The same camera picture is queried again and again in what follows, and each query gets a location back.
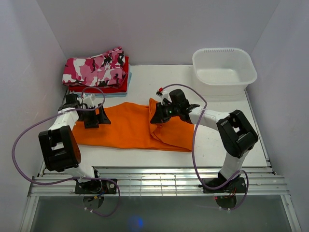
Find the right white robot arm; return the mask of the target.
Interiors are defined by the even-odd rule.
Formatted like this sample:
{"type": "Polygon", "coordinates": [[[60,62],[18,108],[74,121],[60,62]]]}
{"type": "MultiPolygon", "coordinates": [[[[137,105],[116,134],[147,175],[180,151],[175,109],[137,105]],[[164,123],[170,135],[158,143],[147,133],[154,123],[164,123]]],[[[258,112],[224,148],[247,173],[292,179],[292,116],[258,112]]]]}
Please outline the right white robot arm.
{"type": "Polygon", "coordinates": [[[258,142],[258,135],[240,110],[231,113],[209,110],[199,104],[190,104],[184,92],[176,89],[171,92],[163,88],[156,92],[161,101],[156,104],[154,116],[150,122],[166,123],[173,117],[198,127],[199,125],[219,132],[226,150],[223,166],[217,178],[206,182],[200,178],[201,185],[207,190],[229,192],[236,185],[243,162],[258,142]]]}

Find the orange trousers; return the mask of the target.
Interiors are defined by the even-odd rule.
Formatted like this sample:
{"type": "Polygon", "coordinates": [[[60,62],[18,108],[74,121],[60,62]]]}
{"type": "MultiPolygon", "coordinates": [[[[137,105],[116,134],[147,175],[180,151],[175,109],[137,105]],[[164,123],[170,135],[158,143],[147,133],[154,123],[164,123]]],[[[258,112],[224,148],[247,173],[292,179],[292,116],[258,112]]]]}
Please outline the orange trousers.
{"type": "Polygon", "coordinates": [[[79,145],[190,152],[195,126],[179,117],[152,124],[156,103],[150,98],[148,105],[125,102],[105,108],[110,124],[86,129],[83,122],[77,122],[72,133],[79,145]]]}

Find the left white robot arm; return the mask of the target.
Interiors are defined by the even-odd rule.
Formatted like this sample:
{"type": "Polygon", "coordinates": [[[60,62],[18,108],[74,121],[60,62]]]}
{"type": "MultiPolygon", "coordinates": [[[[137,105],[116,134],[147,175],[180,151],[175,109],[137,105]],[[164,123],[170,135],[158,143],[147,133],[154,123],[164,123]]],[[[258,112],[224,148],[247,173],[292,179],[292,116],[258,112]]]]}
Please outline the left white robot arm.
{"type": "Polygon", "coordinates": [[[95,104],[95,94],[68,94],[58,109],[53,125],[39,133],[38,138],[46,168],[49,171],[68,171],[83,189],[97,193],[102,189],[102,180],[97,170],[82,163],[81,152],[73,135],[78,121],[83,129],[97,129],[102,124],[111,124],[102,105],[95,104]]]}

